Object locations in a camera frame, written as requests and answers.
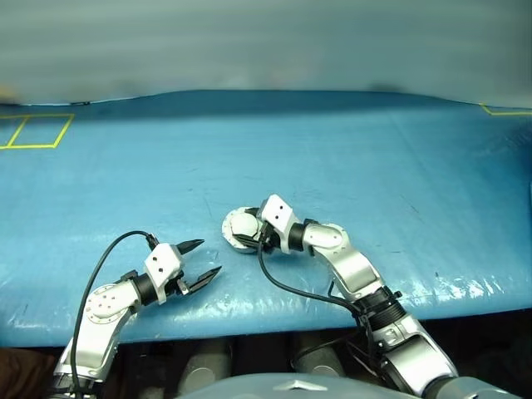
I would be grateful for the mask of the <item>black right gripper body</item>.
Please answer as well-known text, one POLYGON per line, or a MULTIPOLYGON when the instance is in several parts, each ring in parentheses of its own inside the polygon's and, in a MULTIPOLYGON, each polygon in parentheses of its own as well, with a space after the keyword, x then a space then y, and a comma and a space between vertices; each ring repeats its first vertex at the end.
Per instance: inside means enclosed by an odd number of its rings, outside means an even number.
POLYGON ((278 234, 267 221, 262 224, 259 242, 263 245, 263 251, 267 254, 271 254, 275 249, 278 249, 278 234))

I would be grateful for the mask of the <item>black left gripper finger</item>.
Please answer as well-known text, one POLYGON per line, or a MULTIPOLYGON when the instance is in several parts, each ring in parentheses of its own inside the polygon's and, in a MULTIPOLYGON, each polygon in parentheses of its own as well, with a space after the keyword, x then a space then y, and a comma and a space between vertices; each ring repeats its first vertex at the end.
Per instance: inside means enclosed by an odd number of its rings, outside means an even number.
POLYGON ((221 269, 222 267, 219 266, 201 274, 197 280, 189 286, 189 293, 196 293, 202 288, 206 287, 216 277, 221 269))
POLYGON ((174 245, 174 252, 178 254, 179 256, 185 255, 197 247, 199 247, 201 244, 204 243, 203 239, 192 239, 192 240, 186 240, 181 243, 174 245))

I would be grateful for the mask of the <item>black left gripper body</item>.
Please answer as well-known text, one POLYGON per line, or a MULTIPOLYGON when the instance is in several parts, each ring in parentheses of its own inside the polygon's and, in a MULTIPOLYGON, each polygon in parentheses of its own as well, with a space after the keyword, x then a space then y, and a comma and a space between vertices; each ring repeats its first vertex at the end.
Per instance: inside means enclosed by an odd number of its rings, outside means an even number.
POLYGON ((185 281, 185 273, 183 270, 179 271, 165 284, 165 295, 167 298, 172 296, 186 296, 189 294, 190 286, 185 281))

